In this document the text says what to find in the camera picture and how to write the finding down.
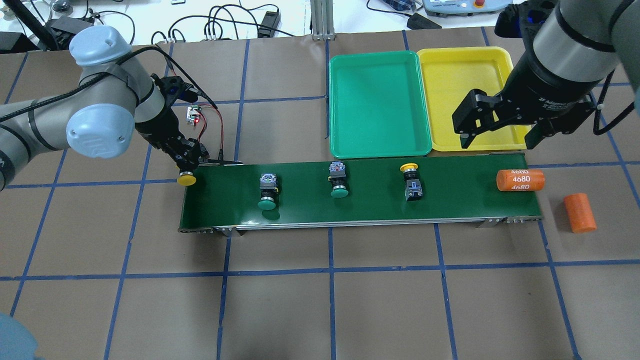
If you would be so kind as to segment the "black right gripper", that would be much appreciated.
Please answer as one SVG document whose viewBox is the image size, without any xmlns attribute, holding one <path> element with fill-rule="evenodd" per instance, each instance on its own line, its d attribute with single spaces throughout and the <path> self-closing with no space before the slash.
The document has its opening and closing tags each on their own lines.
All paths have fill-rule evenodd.
<svg viewBox="0 0 640 360">
<path fill-rule="evenodd" d="M 482 89 L 471 89 L 452 114 L 454 132 L 466 150 L 474 139 L 510 125 L 535 125 L 525 136 L 525 145 L 533 150 L 557 133 L 570 135 L 595 111 L 594 99 L 583 96 L 574 103 L 553 102 L 525 89 L 524 98 L 506 95 L 505 91 L 489 96 Z"/>
</svg>

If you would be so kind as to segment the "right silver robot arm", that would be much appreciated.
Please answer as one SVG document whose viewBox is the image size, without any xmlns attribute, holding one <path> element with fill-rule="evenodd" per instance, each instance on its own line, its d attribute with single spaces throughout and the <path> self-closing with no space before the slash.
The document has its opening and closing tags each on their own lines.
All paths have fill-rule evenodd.
<svg viewBox="0 0 640 360">
<path fill-rule="evenodd" d="M 494 33 L 522 39 L 525 52 L 501 91 L 489 96 L 471 89 L 453 112 L 461 147 L 506 126 L 531 126 L 525 135 L 528 150 L 556 133 L 573 133 L 599 112 L 601 103 L 589 93 L 599 82 L 610 82 L 618 65 L 634 100 L 608 126 L 595 126 L 593 132 L 608 132 L 638 111 L 639 10 L 637 0 L 528 0 L 502 10 Z"/>
</svg>

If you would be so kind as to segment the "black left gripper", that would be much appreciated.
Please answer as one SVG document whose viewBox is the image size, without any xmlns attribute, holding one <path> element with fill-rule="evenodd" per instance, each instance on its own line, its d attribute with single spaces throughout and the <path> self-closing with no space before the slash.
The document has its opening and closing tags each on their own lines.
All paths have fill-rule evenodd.
<svg viewBox="0 0 640 360">
<path fill-rule="evenodd" d="M 165 108 L 147 121 L 137 121 L 135 130 L 157 150 L 169 155 L 181 173 L 192 173 L 199 163 L 206 163 L 210 153 L 206 146 L 188 139 L 179 130 L 179 120 L 173 110 Z"/>
</svg>

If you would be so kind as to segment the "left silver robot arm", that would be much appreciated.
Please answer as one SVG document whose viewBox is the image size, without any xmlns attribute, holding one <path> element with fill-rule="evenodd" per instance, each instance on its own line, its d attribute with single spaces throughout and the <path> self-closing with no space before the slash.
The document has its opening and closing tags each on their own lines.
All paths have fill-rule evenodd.
<svg viewBox="0 0 640 360">
<path fill-rule="evenodd" d="M 161 96 L 142 59 L 1 123 L 1 358 L 116 360 L 122 295 L 144 226 L 166 235 L 151 153 L 134 120 Z"/>
</svg>

